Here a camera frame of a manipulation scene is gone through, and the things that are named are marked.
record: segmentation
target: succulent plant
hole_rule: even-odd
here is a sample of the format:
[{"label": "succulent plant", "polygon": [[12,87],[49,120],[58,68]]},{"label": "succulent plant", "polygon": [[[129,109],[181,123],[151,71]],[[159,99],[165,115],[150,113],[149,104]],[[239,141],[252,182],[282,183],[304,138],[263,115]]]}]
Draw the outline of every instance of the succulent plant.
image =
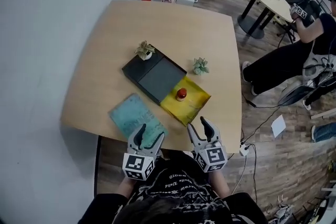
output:
[{"label": "succulent plant", "polygon": [[204,59],[202,59],[201,57],[199,57],[199,59],[197,60],[196,58],[194,59],[194,72],[197,75],[202,75],[203,73],[209,73],[209,69],[206,67],[206,64],[208,63],[208,61]]},{"label": "succulent plant", "polygon": [[145,60],[150,52],[155,53],[155,48],[151,44],[147,44],[146,40],[141,42],[135,50],[135,54],[139,55],[142,60]]}]

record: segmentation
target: black t-shirt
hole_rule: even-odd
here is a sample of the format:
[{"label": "black t-shirt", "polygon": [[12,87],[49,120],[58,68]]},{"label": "black t-shirt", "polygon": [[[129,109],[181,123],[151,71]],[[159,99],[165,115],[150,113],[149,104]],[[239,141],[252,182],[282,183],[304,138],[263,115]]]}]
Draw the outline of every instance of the black t-shirt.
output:
[{"label": "black t-shirt", "polygon": [[97,195],[79,223],[112,223],[117,213],[122,214],[122,209],[128,204],[149,199],[175,202],[169,214],[160,216],[160,224],[232,223],[236,215],[238,219],[244,216],[257,224],[267,223],[248,194],[238,193],[220,199],[205,179],[207,174],[197,163],[188,164],[184,160],[180,162],[187,165],[160,162],[146,182],[136,184],[130,200],[118,194]]},{"label": "black t-shirt", "polygon": [[336,22],[330,14],[323,13],[319,19],[322,22],[323,34],[315,40],[313,53],[318,55],[327,55],[330,53],[336,55]]}]

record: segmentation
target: hair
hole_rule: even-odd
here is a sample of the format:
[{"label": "hair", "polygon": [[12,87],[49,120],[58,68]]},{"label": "hair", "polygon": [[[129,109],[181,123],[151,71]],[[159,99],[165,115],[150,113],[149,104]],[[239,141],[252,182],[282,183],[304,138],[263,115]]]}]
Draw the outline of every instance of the hair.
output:
[{"label": "hair", "polygon": [[167,220],[180,199],[148,198],[126,205],[115,217],[113,224],[158,224]]}]

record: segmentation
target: wooden table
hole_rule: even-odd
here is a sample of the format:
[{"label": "wooden table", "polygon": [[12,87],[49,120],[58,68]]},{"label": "wooden table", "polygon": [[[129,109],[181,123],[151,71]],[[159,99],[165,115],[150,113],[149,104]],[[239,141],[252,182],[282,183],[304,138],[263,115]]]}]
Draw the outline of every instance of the wooden table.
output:
[{"label": "wooden table", "polygon": [[[126,141],[108,112],[136,92],[169,132],[163,148],[192,149],[186,127],[152,102],[121,70],[143,40],[187,70],[187,76],[212,96],[193,121],[198,132],[204,133],[199,117],[204,116],[220,129],[227,152],[238,152],[242,100],[232,18],[179,4],[110,3],[92,31],[73,74],[62,123]],[[209,74],[197,76],[190,72],[194,58],[198,57],[208,60]]]},{"label": "wooden table", "polygon": [[252,17],[247,16],[248,12],[252,8],[256,0],[250,0],[247,7],[245,8],[243,14],[238,17],[238,23],[245,33],[249,34],[254,38],[264,37],[264,28],[272,20],[275,14],[284,19],[287,22],[292,22],[293,19],[290,16],[290,6],[286,0],[259,0],[266,7],[260,16],[254,20]]}]

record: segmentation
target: teal notebook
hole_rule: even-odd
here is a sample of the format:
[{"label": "teal notebook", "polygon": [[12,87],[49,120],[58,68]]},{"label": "teal notebook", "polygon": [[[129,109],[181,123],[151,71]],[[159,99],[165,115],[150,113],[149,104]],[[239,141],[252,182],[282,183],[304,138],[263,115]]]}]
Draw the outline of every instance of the teal notebook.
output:
[{"label": "teal notebook", "polygon": [[167,129],[136,93],[111,110],[109,115],[126,138],[130,137],[137,127],[145,123],[146,130],[142,136],[141,147],[150,147],[162,132],[168,135]]}]

